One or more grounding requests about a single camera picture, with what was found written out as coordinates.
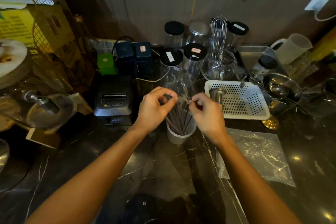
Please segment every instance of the perforated basket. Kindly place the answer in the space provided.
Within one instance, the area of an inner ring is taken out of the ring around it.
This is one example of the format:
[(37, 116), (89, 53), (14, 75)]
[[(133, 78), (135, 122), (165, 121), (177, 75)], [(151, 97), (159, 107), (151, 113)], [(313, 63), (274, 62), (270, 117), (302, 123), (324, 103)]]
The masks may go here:
[(227, 91), (223, 97), (223, 115), (228, 119), (266, 120), (270, 111), (264, 96), (258, 86), (245, 82), (240, 88), (240, 82), (209, 80), (204, 90), (210, 96), (209, 90), (222, 88)]

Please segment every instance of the clear plastic bag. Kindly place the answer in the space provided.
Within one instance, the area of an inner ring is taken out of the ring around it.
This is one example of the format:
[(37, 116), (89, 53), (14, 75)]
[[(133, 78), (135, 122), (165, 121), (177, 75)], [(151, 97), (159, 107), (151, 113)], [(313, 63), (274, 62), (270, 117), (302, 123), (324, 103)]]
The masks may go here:
[[(226, 129), (236, 145), (258, 173), (267, 181), (296, 187), (276, 134)], [(218, 176), (230, 179), (224, 161), (216, 150)]]

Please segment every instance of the green box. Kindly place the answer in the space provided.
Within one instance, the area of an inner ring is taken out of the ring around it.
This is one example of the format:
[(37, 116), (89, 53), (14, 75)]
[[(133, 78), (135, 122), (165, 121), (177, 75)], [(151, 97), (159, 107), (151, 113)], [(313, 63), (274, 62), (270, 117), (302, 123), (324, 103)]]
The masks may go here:
[(111, 53), (98, 55), (98, 69), (102, 75), (118, 74), (113, 58)]

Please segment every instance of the warning label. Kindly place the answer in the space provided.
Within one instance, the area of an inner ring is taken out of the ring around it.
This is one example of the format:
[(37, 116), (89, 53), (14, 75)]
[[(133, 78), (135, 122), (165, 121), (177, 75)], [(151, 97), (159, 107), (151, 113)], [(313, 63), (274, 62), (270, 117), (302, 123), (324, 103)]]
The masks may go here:
[(105, 103), (104, 106), (112, 107), (112, 106), (122, 106), (123, 103)]

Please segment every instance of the gold metal base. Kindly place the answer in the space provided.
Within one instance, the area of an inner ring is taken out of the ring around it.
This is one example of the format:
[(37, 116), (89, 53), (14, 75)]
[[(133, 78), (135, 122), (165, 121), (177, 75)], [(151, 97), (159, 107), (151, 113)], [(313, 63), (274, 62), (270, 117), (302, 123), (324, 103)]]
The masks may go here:
[(262, 124), (269, 129), (277, 129), (279, 128), (279, 120), (271, 115), (267, 120), (262, 120)]

